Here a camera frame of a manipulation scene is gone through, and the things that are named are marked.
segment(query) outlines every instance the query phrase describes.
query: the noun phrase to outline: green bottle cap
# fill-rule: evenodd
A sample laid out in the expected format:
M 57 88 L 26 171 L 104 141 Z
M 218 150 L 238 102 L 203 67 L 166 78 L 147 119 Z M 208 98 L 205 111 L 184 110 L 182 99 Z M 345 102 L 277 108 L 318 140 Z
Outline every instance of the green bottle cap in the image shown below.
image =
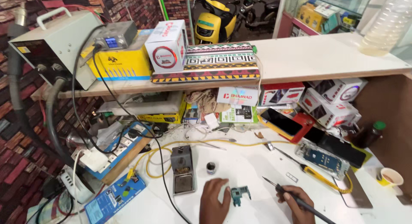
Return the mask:
M 377 122 L 375 122 L 375 123 L 373 124 L 373 127 L 374 127 L 376 130 L 383 130 L 383 129 L 385 129 L 386 124 L 385 124 L 384 122 L 377 121 Z

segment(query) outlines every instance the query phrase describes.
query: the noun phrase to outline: wooden shelf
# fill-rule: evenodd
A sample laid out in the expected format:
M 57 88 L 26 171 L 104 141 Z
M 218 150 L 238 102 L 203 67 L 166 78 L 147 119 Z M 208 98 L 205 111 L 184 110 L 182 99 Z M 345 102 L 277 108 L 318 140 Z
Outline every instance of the wooden shelf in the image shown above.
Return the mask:
M 367 56 L 358 51 L 362 37 L 356 33 L 305 36 L 250 41 L 257 47 L 262 84 L 321 79 L 370 77 L 410 73 L 412 66 L 392 54 Z M 115 94 L 140 92 L 203 90 L 221 86 L 258 84 L 259 80 L 215 82 L 180 82 L 153 84 L 145 81 L 110 81 Z M 31 98 L 38 100 L 40 91 Z M 47 97 L 46 88 L 43 97 Z M 76 91 L 76 97 L 110 95 L 103 82 L 96 81 L 87 91 Z M 71 92 L 61 92 L 59 98 L 70 98 Z

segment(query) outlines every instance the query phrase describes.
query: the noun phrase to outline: cloth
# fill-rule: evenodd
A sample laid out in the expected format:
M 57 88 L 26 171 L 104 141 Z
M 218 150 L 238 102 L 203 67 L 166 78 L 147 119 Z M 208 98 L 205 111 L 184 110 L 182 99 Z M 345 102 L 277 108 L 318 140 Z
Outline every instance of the cloth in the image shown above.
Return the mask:
M 227 111 L 230 108 L 230 104 L 216 101 L 216 94 L 213 93 L 212 89 L 194 91 L 186 96 L 185 101 L 188 103 L 196 102 L 199 110 L 204 114 Z

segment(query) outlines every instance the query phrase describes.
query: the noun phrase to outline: circuit board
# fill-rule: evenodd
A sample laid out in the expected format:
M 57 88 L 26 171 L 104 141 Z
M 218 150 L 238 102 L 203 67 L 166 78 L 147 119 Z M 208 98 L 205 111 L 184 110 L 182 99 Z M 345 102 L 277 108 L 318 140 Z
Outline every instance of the circuit board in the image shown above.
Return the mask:
M 330 155 L 325 155 L 313 149 L 307 149 L 304 159 L 331 172 L 339 172 L 342 162 Z

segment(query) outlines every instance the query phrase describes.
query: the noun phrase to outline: motorcycle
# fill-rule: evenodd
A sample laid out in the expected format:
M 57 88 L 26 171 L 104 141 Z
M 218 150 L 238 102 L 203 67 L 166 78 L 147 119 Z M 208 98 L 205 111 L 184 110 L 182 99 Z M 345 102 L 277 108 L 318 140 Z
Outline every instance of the motorcycle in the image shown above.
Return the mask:
M 195 44 L 229 42 L 234 33 L 236 19 L 238 18 L 236 14 L 237 5 L 240 4 L 240 0 L 228 2 L 226 5 L 212 0 L 194 0 L 192 10 L 194 10 L 196 3 L 202 4 L 209 13 L 203 12 L 197 19 L 196 26 L 194 27 Z M 228 4 L 235 6 L 233 13 L 226 7 Z
M 260 15 L 259 21 L 256 20 L 256 11 L 253 8 L 256 3 L 264 3 L 265 10 Z M 235 27 L 237 32 L 245 21 L 245 27 L 250 31 L 266 29 L 269 32 L 273 32 L 276 22 L 276 16 L 279 11 L 280 0 L 273 2 L 266 2 L 265 0 L 243 0 L 243 4 L 240 6 L 238 20 Z

